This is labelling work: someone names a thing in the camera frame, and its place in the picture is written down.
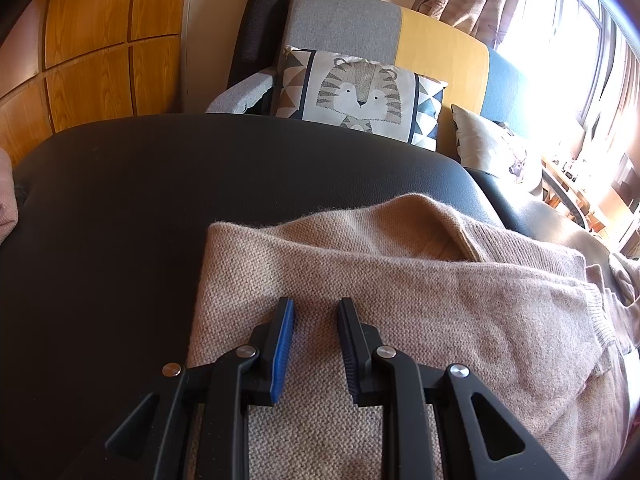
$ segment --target metal screw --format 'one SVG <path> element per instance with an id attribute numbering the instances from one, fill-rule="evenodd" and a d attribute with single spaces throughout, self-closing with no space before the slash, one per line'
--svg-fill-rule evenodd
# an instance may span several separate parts
<path id="1" fill-rule="evenodd" d="M 467 368 L 465 365 L 451 365 L 451 368 L 449 368 L 449 370 L 451 371 L 451 375 L 460 379 L 463 379 L 469 375 L 469 368 Z"/>
<path id="2" fill-rule="evenodd" d="M 178 363 L 167 363 L 162 367 L 162 375 L 165 377 L 175 377 L 180 375 L 182 367 Z"/>
<path id="3" fill-rule="evenodd" d="M 376 348 L 376 354 L 383 359 L 391 359 L 392 357 L 396 357 L 396 349 L 392 346 L 382 345 Z"/>
<path id="4" fill-rule="evenodd" d="M 236 355 L 243 359 L 248 359 L 255 355 L 255 348 L 251 345 L 242 345 L 236 348 Z"/>

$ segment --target cushion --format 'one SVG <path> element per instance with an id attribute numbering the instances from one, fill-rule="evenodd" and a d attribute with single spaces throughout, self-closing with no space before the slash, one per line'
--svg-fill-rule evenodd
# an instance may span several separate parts
<path id="1" fill-rule="evenodd" d="M 536 191 L 542 179 L 542 157 L 532 140 L 457 105 L 451 105 L 451 110 L 462 166 L 510 180 L 527 192 Z"/>
<path id="2" fill-rule="evenodd" d="M 446 82 L 361 57 L 288 46 L 275 115 L 434 151 Z"/>
<path id="3" fill-rule="evenodd" d="M 8 237 L 18 222 L 18 206 L 15 202 L 14 177 L 11 159 L 0 148 L 0 244 Z"/>

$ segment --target tiger ear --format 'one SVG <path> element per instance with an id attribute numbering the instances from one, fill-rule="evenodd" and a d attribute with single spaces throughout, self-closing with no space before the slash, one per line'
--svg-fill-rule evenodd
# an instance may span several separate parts
<path id="1" fill-rule="evenodd" d="M 388 73 L 391 77 L 393 77 L 394 81 L 398 79 L 398 72 L 396 72 L 395 70 L 391 70 L 390 68 L 383 68 L 380 72 Z"/>

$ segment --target tiger pillow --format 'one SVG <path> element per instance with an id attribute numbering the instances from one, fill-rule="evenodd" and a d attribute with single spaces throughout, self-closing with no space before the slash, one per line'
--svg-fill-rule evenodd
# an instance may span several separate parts
<path id="1" fill-rule="evenodd" d="M 393 65 L 285 49 L 276 117 L 361 130 L 434 151 L 447 83 Z"/>

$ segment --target beige sweater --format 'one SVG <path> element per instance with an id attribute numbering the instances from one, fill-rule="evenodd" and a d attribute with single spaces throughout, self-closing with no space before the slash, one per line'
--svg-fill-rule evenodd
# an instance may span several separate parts
<path id="1" fill-rule="evenodd" d="M 351 296 L 385 343 L 422 364 L 467 364 L 570 478 L 601 479 L 628 426 L 617 306 L 603 292 L 577 251 L 421 195 L 261 230 L 217 223 L 188 364 L 246 342 L 292 297 L 284 394 L 250 412 L 252 478 L 377 479 L 382 412 L 353 406 L 335 327 L 337 301 Z"/>

